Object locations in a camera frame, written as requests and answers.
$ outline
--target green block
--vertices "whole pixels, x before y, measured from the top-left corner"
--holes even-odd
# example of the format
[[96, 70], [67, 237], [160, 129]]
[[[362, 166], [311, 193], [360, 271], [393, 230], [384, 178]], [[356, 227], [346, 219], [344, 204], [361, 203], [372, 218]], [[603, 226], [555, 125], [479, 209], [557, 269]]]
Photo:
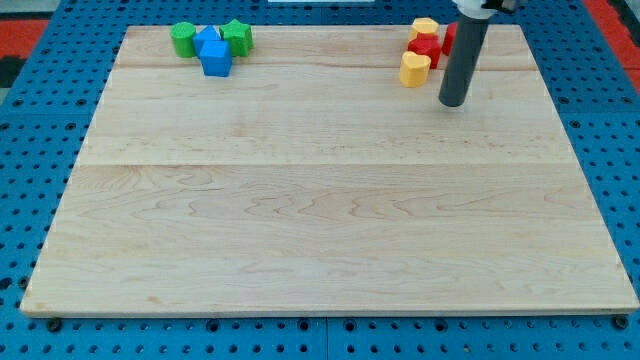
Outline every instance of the green block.
[[251, 26], [237, 19], [231, 20], [226, 25], [220, 25], [220, 36], [229, 43], [231, 56], [249, 56], [249, 50], [253, 49], [253, 35]]
[[193, 45], [193, 37], [196, 35], [195, 25], [188, 22], [179, 22], [171, 27], [169, 31], [173, 48], [176, 55], [183, 58], [196, 56], [196, 49]]

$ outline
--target red surface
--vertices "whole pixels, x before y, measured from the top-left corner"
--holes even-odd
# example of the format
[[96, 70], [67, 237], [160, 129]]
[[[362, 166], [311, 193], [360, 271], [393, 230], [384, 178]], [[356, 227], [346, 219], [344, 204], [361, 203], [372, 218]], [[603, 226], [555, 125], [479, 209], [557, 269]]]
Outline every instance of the red surface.
[[430, 69], [438, 67], [441, 51], [440, 44], [438, 43], [438, 35], [418, 33], [418, 37], [409, 42], [407, 50], [413, 51], [418, 55], [427, 55], [430, 57]]
[[0, 20], [0, 58], [28, 58], [48, 24], [49, 20]]
[[458, 30], [458, 23], [451, 23], [447, 26], [447, 33], [444, 35], [444, 41], [442, 42], [442, 53], [449, 56], [451, 54], [451, 48], [453, 47], [453, 39], [456, 37], [456, 31]]
[[584, 4], [618, 57], [629, 78], [640, 92], [640, 48], [631, 40], [631, 34], [618, 19], [618, 12], [606, 0], [584, 0]]

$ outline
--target black cylinder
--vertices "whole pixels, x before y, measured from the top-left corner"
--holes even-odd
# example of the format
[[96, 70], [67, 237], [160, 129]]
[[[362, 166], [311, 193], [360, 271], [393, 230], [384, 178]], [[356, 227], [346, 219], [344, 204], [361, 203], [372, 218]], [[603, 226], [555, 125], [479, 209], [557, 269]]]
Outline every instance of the black cylinder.
[[440, 87], [439, 99], [442, 104], [456, 107], [464, 103], [488, 27], [489, 19], [460, 15], [451, 56]]

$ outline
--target wooden cutting board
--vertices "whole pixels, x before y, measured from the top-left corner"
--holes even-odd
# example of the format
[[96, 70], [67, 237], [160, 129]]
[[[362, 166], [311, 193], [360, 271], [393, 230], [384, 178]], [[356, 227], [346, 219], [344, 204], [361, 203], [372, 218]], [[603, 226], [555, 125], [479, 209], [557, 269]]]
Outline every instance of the wooden cutting board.
[[[638, 300], [518, 27], [459, 109], [406, 26], [255, 27], [229, 78], [126, 34], [29, 316], [625, 313]], [[446, 64], [442, 59], [440, 69]]]

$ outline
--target yellow block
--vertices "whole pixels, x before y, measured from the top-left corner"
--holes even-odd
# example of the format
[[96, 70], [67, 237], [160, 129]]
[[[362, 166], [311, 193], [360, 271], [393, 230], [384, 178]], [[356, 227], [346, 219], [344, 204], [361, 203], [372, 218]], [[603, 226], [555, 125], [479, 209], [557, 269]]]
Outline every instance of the yellow block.
[[418, 37], [418, 33], [435, 34], [437, 31], [438, 23], [432, 18], [417, 18], [413, 20], [413, 25], [411, 25], [409, 41]]
[[400, 65], [400, 81], [406, 87], [418, 87], [427, 81], [431, 66], [431, 58], [426, 55], [418, 55], [413, 51], [405, 51], [402, 54]]

